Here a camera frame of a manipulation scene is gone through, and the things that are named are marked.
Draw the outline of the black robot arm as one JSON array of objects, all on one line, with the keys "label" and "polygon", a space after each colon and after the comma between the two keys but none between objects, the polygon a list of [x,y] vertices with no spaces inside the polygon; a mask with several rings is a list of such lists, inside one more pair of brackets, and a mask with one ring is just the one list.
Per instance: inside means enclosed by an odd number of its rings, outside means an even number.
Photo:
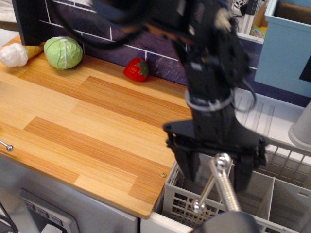
[{"label": "black robot arm", "polygon": [[68,33],[90,47],[115,49],[146,31],[172,40],[186,73],[185,98],[192,119],[164,125],[168,147],[190,180],[196,178],[198,153],[228,153],[235,162],[235,191],[247,188],[253,169],[266,163],[269,141],[245,128],[235,116],[234,88],[248,86],[245,77],[250,67],[225,1],[93,0],[91,6],[103,22],[126,33],[109,43],[79,35],[52,0],[48,5]]}]

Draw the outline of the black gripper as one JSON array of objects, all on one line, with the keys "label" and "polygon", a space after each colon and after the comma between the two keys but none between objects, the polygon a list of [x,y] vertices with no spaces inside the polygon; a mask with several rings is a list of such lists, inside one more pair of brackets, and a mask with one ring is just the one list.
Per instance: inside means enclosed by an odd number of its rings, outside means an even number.
[{"label": "black gripper", "polygon": [[247,189],[253,168],[266,164],[267,137],[240,124],[232,106],[212,112],[192,110],[192,119],[163,126],[167,144],[184,176],[195,181],[199,154],[228,153],[234,160],[234,190]]}]

